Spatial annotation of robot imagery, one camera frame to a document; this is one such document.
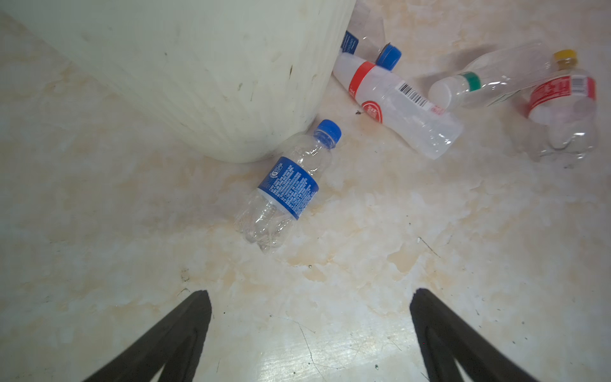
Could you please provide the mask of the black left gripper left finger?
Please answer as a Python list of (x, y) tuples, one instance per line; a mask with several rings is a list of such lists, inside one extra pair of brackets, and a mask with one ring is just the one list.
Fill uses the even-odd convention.
[(88, 381), (192, 381), (213, 317), (207, 291), (192, 293)]

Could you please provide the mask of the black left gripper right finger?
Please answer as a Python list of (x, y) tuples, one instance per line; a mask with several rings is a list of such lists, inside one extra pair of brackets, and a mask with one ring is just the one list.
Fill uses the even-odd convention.
[(410, 312), (430, 381), (533, 381), (428, 289), (415, 291)]

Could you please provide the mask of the blue label water bottle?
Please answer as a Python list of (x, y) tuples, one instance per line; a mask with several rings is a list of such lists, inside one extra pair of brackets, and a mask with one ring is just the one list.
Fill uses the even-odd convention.
[(341, 137), (340, 127), (324, 119), (313, 132), (294, 135), (280, 146), (277, 161), (236, 218), (237, 231), (248, 243), (268, 253), (284, 244), (318, 193)]

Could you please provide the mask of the clear green label bottle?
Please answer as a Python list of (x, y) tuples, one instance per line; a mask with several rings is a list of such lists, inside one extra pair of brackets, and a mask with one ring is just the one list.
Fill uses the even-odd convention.
[(428, 100), (447, 111), (488, 107), (543, 82), (555, 70), (552, 50), (542, 41), (531, 41), (480, 56), (432, 84)]

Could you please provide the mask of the yellow cap red label bottle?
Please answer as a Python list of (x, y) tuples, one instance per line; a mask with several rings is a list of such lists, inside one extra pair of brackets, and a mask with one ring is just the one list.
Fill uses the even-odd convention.
[(573, 49), (560, 50), (553, 59), (555, 72), (513, 101), (518, 112), (513, 139), (532, 161), (567, 169), (598, 143), (597, 84)]

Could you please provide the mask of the red cap white bottle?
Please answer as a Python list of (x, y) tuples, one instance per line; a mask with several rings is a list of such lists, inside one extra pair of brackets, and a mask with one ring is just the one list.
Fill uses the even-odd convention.
[(452, 114), (418, 93), (411, 83), (370, 61), (341, 53), (333, 75), (366, 114), (429, 159), (440, 158), (463, 132)]

